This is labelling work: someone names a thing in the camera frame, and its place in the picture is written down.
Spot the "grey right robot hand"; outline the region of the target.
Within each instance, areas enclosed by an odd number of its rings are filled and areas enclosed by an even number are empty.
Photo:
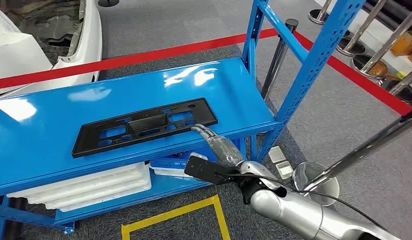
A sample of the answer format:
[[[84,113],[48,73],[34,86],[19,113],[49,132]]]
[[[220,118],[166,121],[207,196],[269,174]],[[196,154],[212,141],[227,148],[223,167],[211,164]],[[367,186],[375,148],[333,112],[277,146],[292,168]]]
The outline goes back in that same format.
[[[202,124],[193,125],[191,130],[200,134],[208,143],[220,165],[238,167],[245,160],[239,148],[225,136],[215,133]]]

